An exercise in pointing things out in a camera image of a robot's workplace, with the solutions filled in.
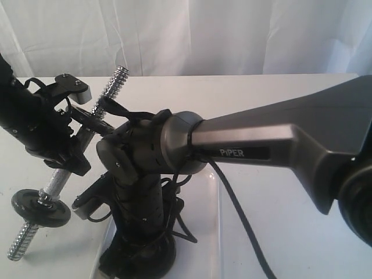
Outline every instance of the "piper logo label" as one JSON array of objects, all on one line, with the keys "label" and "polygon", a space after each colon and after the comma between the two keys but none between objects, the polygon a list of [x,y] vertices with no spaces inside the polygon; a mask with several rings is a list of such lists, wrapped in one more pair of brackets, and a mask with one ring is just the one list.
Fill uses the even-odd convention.
[{"label": "piper logo label", "polygon": [[220,149],[220,153],[224,157],[244,157],[242,149]]}]

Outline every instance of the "white curtain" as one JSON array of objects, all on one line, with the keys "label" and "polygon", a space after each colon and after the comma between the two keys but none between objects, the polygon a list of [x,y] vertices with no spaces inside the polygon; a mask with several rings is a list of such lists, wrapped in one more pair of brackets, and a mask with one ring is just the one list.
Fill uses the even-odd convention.
[{"label": "white curtain", "polygon": [[372,0],[3,0],[18,76],[372,73]]}]

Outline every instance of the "white backdrop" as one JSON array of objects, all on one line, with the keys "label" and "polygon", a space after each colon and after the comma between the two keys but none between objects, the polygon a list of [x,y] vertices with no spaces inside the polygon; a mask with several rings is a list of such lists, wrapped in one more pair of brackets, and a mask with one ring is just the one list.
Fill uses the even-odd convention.
[{"label": "white backdrop", "polygon": [[3,0],[18,76],[372,73],[371,0]]}]

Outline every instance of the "white fabric backdrop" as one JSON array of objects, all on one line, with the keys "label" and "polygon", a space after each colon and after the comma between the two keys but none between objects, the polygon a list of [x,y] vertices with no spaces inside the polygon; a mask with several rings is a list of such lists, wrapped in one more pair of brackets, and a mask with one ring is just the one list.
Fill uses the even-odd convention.
[{"label": "white fabric backdrop", "polygon": [[3,0],[0,38],[18,76],[367,74],[372,1]]}]

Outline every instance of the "white tabletop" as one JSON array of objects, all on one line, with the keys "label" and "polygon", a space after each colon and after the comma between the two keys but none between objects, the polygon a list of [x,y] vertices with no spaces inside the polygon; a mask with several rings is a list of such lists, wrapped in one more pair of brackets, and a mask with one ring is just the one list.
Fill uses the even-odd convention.
[{"label": "white tabletop", "polygon": [[[192,110],[208,119],[311,94],[354,77],[354,74],[130,77],[117,100],[130,110]],[[108,80],[106,77],[81,79],[91,86],[93,100]],[[52,78],[42,80],[53,82]],[[93,101],[83,107],[92,106]],[[106,121],[118,126],[123,119],[107,116]],[[94,138],[85,153],[92,170],[84,177],[72,176],[61,193],[61,200],[69,206],[105,171],[95,153],[94,143],[98,139],[98,136]],[[6,258],[9,245],[22,225],[22,219],[10,205],[12,195],[23,188],[42,188],[52,170],[42,160],[28,155],[3,130],[0,130],[0,156],[1,277],[88,278],[107,221],[94,224],[72,214],[62,228],[40,229],[24,259],[11,262]],[[319,213],[288,169],[220,166],[278,278],[371,277],[372,250],[348,229],[336,202],[329,216]],[[224,278],[265,278],[225,190],[221,192]]]}]

